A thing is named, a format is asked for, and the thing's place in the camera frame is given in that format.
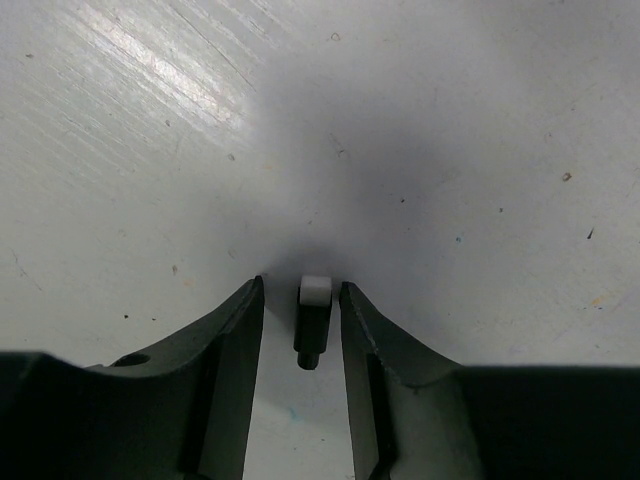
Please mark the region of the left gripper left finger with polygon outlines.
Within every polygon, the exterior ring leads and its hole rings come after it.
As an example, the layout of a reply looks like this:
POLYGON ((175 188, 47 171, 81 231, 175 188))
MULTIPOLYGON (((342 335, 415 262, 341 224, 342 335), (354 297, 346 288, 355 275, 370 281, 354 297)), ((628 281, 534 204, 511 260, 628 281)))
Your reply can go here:
POLYGON ((239 479, 263 331, 264 286, 108 366, 1 356, 5 479, 239 479))

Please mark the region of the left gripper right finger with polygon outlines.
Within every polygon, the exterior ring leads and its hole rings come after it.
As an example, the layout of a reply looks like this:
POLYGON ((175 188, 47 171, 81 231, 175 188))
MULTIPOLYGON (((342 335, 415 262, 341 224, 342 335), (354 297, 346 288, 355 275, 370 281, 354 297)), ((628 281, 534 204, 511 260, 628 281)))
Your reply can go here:
POLYGON ((359 479, 635 479, 639 371, 464 366, 339 295, 359 479))

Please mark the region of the black pen cap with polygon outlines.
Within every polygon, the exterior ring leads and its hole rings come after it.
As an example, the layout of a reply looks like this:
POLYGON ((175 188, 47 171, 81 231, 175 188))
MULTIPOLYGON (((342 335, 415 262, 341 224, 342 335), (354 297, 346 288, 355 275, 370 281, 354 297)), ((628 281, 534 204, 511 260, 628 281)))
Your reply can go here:
POLYGON ((315 370, 326 351, 331 310, 332 280, 325 276, 305 275, 297 296, 294 350, 303 370, 315 370))

